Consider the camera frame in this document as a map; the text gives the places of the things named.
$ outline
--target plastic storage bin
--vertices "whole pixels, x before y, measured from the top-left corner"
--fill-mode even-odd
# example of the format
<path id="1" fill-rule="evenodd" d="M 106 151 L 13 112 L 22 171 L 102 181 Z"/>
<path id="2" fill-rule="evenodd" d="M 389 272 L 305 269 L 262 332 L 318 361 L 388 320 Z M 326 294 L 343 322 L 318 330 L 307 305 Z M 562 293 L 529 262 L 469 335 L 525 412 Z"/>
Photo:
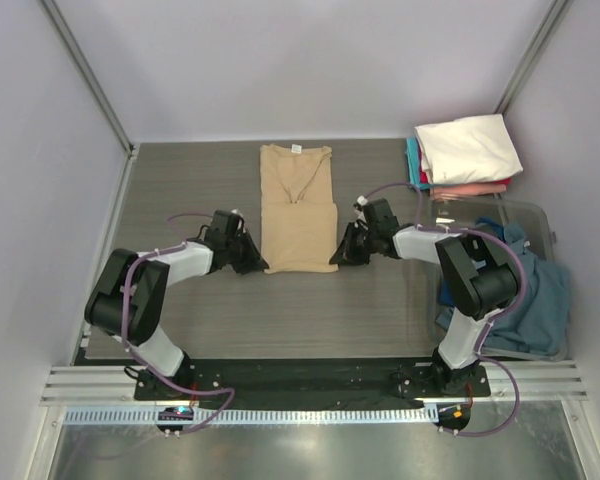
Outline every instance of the plastic storage bin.
<path id="1" fill-rule="evenodd" d="M 480 217 L 489 217 L 502 225 L 518 222 L 527 233 L 528 249 L 546 260 L 553 260 L 552 238 L 547 215 L 540 207 L 524 202 L 503 200 L 499 197 L 456 197 L 448 196 L 429 203 L 429 221 L 431 224 L 443 224 L 454 227 L 470 227 L 475 225 Z M 431 265 L 429 275 L 431 285 L 429 291 L 432 298 L 429 303 L 428 332 L 434 342 L 440 342 L 445 335 L 444 329 L 438 327 L 435 319 L 440 313 L 438 304 L 442 275 L 440 268 Z M 560 349 L 550 356 L 532 355 L 484 348 L 485 355 L 498 355 L 524 360 L 560 361 L 567 356 L 566 339 Z"/>

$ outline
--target blue-gray cloth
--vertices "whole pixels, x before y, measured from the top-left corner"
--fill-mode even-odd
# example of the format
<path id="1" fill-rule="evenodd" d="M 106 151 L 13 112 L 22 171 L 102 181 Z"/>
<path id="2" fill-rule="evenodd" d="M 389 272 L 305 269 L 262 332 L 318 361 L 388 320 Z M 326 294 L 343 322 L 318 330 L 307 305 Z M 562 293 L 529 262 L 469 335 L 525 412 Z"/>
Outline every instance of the blue-gray cloth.
<path id="1" fill-rule="evenodd" d="M 517 223 L 504 227 L 504 239 L 522 262 L 529 285 L 522 305 L 511 315 L 496 320 L 485 346 L 554 355 L 566 334 L 571 303 L 569 271 L 527 250 L 526 233 Z M 452 313 L 452 308 L 445 308 L 436 323 L 448 329 Z"/>

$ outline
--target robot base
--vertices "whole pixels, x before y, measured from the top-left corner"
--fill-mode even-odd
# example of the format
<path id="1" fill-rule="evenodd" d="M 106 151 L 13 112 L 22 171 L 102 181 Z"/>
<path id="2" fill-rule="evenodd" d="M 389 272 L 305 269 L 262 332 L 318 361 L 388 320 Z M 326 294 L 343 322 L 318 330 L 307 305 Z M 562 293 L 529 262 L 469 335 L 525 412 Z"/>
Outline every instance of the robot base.
<path id="1" fill-rule="evenodd" d="M 422 358 L 194 360 L 198 390 L 236 389 L 230 408 L 243 410 L 392 410 L 422 408 L 422 400 L 443 399 L 431 366 Z M 485 369 L 469 379 L 471 396 L 491 395 Z M 464 397 L 465 393 L 453 395 Z M 138 401 L 190 401 L 142 371 L 136 383 Z M 224 397 L 201 397 L 203 408 L 218 408 Z"/>

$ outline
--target aluminum frame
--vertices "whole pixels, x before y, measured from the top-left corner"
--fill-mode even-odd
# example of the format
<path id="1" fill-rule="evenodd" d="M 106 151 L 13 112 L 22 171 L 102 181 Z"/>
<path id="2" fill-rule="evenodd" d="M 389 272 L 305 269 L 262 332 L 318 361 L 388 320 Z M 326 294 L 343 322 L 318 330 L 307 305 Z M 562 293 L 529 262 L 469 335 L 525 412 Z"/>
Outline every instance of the aluminum frame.
<path id="1" fill-rule="evenodd" d="M 587 476 L 600 479 L 600 454 L 582 406 L 588 403 L 588 397 L 575 362 L 570 360 L 555 363 L 512 361 L 505 362 L 505 365 L 516 378 L 521 401 L 559 400 L 562 402 Z M 484 366 L 492 395 L 487 398 L 476 398 L 474 401 L 513 401 L 513 389 L 506 374 L 495 365 Z M 54 367 L 42 393 L 40 408 L 46 410 L 46 415 L 27 478 L 29 480 L 47 478 L 60 439 L 60 430 L 69 409 L 73 412 L 81 409 L 91 412 L 98 410 L 115 412 L 128 410 L 129 407 L 187 404 L 186 401 L 138 402 L 133 399 L 134 389 L 135 381 L 124 373 L 122 366 Z M 427 399 L 426 403 L 466 400 L 463 397 L 433 398 Z"/>

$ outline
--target folded shirt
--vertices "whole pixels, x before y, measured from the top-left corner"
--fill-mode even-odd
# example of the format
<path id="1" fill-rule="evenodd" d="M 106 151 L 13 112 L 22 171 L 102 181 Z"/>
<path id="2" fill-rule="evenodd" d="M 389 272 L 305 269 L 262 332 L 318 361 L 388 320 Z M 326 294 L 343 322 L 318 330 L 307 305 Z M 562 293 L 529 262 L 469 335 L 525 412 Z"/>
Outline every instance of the folded shirt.
<path id="1" fill-rule="evenodd" d="M 422 169 L 434 185 L 486 183 L 522 172 L 502 115 L 421 125 Z"/>
<path id="2" fill-rule="evenodd" d="M 507 186 L 501 183 L 469 183 L 467 185 L 454 185 L 453 187 L 435 187 L 431 189 L 434 200 L 440 200 L 443 196 L 475 196 L 494 193 L 504 193 Z"/>
<path id="3" fill-rule="evenodd" d="M 487 183 L 470 183 L 467 185 L 454 185 L 454 186 L 434 186 L 429 183 L 429 179 L 422 170 L 422 149 L 418 144 L 418 140 L 415 137 L 407 138 L 407 166 L 409 168 L 409 179 L 411 183 L 416 185 L 420 190 L 428 190 L 432 187 L 432 194 L 438 193 L 438 195 L 449 194 L 449 195 L 485 195 L 489 193 L 502 193 L 506 191 L 506 188 L 495 187 L 495 185 L 509 185 L 511 178 L 505 178 L 496 182 Z"/>

